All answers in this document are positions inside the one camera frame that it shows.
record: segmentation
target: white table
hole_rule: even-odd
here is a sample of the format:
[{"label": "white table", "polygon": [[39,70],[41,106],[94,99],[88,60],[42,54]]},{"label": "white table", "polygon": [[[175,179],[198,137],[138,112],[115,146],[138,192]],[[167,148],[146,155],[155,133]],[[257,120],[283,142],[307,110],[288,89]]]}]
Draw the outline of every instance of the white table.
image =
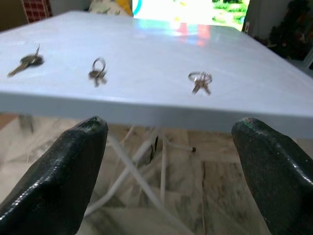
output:
[{"label": "white table", "polygon": [[[37,44],[45,63],[8,78]],[[88,73],[99,56],[108,82],[95,88]],[[192,71],[213,75],[211,96],[191,93]],[[233,28],[70,12],[0,34],[0,112],[222,132],[254,117],[312,138],[313,81]],[[157,134],[153,129],[137,159]],[[162,207],[115,138],[109,141],[127,165],[120,180],[131,171],[157,208],[191,234]]]}]

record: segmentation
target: marble floor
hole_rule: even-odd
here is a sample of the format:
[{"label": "marble floor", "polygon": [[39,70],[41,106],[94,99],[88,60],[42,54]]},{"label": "marble floor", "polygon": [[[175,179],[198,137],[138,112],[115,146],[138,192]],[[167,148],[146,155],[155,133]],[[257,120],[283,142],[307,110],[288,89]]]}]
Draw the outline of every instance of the marble floor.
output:
[{"label": "marble floor", "polygon": [[[0,201],[31,164],[67,128],[73,119],[34,117],[33,133],[21,128],[18,118],[0,130]],[[109,126],[119,139],[129,127]],[[132,154],[141,144],[145,128],[137,127],[125,148]],[[196,153],[167,148],[165,206],[195,235],[270,235],[249,192],[239,157],[229,134],[165,130],[169,140],[197,148]],[[146,153],[137,165],[159,195],[162,143],[154,157]],[[110,147],[106,148],[91,203],[103,195],[124,169]],[[181,235],[154,208],[146,194],[129,177],[100,210],[86,217],[78,235]]]}]

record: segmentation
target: metal key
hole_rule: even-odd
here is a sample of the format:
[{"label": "metal key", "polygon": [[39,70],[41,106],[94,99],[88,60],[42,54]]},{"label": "metal key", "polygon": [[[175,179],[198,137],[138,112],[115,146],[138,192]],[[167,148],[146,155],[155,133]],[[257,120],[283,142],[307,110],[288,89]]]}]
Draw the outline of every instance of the metal key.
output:
[{"label": "metal key", "polygon": [[208,72],[191,72],[188,75],[189,80],[195,83],[192,93],[197,93],[200,88],[203,88],[207,94],[211,94],[209,84],[212,82],[212,75]]},{"label": "metal key", "polygon": [[[102,62],[103,68],[102,70],[96,70],[95,64],[100,61]],[[106,79],[104,76],[106,75],[106,71],[104,71],[106,67],[106,62],[103,58],[97,58],[92,65],[92,71],[89,73],[89,79],[94,79],[95,87],[98,87],[100,85],[99,81],[101,81],[103,84],[106,84]]]},{"label": "metal key", "polygon": [[38,53],[39,53],[39,46],[37,47],[37,50],[36,50],[36,53],[33,54],[33,55],[28,55],[28,56],[25,56],[21,59],[21,64],[16,68],[14,69],[13,71],[11,71],[8,76],[9,77],[12,77],[14,76],[15,74],[17,74],[18,72],[21,72],[23,71],[24,69],[26,69],[27,67],[29,66],[39,66],[39,65],[42,65],[44,63],[44,59],[42,56],[39,56]]}]

